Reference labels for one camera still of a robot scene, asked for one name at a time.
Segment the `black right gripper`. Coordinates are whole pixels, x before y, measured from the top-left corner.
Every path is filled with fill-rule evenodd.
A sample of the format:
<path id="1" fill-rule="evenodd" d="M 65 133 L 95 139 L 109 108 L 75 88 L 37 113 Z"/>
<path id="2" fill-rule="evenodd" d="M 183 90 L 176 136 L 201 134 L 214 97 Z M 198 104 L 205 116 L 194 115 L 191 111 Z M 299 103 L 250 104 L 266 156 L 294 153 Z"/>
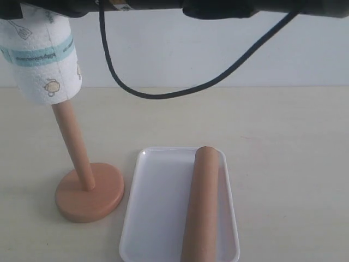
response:
<path id="1" fill-rule="evenodd" d="M 13 20 L 23 18 L 20 1 L 0 0 L 0 19 Z"/>

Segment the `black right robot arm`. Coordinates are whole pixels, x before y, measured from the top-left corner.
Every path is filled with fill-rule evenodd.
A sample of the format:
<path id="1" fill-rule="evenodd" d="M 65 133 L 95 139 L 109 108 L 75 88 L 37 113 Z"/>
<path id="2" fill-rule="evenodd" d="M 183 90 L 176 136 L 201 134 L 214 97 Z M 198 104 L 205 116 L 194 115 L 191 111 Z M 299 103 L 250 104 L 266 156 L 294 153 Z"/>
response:
<path id="1" fill-rule="evenodd" d="M 67 17 L 83 17 L 99 11 L 130 11 L 180 9 L 195 19 L 218 20 L 228 18 L 248 18 L 259 11 L 289 13 L 298 10 L 301 14 L 344 18 L 348 16 L 348 1 L 318 0 L 42 0 L 42 1 L 1 1 L 1 19 L 21 19 L 24 6 L 42 8 Z"/>

